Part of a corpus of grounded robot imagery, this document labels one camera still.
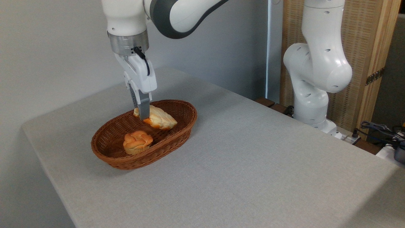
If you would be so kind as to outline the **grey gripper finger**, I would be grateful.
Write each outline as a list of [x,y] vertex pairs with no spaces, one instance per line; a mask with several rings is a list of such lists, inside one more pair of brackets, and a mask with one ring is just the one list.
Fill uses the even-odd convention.
[[136,85],[133,82],[133,79],[128,75],[126,71],[123,73],[125,83],[126,83],[126,88],[130,91],[131,99],[133,101],[134,107],[138,108],[138,102],[136,98]]
[[150,101],[151,94],[144,94],[142,91],[136,91],[136,102],[139,111],[140,120],[145,120],[150,117]]

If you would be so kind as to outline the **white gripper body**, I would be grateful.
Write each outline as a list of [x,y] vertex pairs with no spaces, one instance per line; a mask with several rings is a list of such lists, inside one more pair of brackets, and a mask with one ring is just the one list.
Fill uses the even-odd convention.
[[123,70],[133,79],[137,90],[141,90],[144,94],[156,90],[156,75],[151,61],[139,55],[120,56],[115,54],[115,57]]

